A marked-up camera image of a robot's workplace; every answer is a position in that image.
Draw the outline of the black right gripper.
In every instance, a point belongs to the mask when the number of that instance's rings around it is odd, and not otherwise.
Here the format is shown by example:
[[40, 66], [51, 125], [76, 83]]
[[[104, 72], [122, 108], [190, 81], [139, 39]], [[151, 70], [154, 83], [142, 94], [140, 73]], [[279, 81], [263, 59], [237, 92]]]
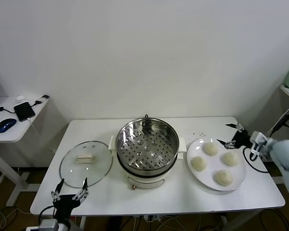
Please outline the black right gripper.
[[232, 141], [225, 142], [220, 139], [217, 139], [217, 141], [225, 149], [239, 149], [242, 146], [250, 148], [252, 146], [252, 142], [250, 141], [250, 135], [240, 123], [237, 123], [237, 124], [229, 123], [229, 124], [226, 124], [226, 126], [236, 129], [237, 132], [232, 138]]

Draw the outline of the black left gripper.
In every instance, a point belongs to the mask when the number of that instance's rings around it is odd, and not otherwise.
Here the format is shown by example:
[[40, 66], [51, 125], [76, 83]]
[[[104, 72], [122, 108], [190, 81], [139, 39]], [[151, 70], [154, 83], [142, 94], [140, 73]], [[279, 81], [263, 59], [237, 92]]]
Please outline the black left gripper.
[[60, 195], [63, 184], [64, 179], [61, 179], [55, 190], [51, 192], [53, 206], [56, 209], [55, 219], [70, 219], [72, 210], [79, 207], [89, 194], [87, 178], [83, 182], [82, 190], [77, 194]]

